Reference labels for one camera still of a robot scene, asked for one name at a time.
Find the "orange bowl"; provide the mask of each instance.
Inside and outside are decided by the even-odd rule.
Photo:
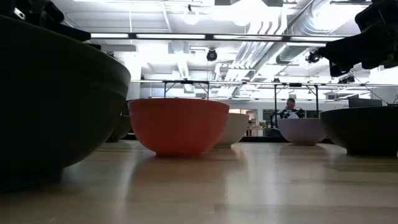
[[[145,99],[129,103],[139,142],[157,156],[190,157],[220,140],[229,106],[209,100]]]

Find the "man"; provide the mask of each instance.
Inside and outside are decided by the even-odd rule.
[[[283,110],[278,111],[277,119],[295,119],[295,118],[303,118],[303,110],[295,109],[296,101],[293,98],[289,98],[286,101],[286,107]],[[272,117],[272,122],[275,125],[275,115]]]
[[[286,101],[286,109],[293,110],[296,105],[296,101],[293,98],[289,98]]]

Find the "black bowl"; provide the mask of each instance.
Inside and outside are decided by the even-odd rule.
[[[117,125],[114,127],[112,134],[107,142],[117,142],[119,139],[129,134],[131,130],[130,116],[121,115]]]
[[[61,170],[81,161],[118,122],[129,71],[41,27],[2,16],[0,27],[0,171]]]
[[[326,134],[347,154],[397,157],[398,106],[350,108],[320,114]]]

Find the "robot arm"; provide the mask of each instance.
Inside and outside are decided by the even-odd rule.
[[[90,33],[63,25],[63,13],[49,0],[0,0],[0,16],[41,26],[82,42],[91,39]]]
[[[365,69],[398,65],[397,0],[373,0],[355,17],[361,33],[336,40],[310,52],[307,61],[315,63],[322,57],[330,61],[330,75],[344,75],[357,63]]]

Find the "white bowl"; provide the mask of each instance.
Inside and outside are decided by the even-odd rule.
[[[278,119],[283,137],[295,145],[314,146],[326,138],[319,118]]]
[[[242,139],[248,128],[249,115],[230,113],[226,123],[223,137],[215,147],[231,147]]]

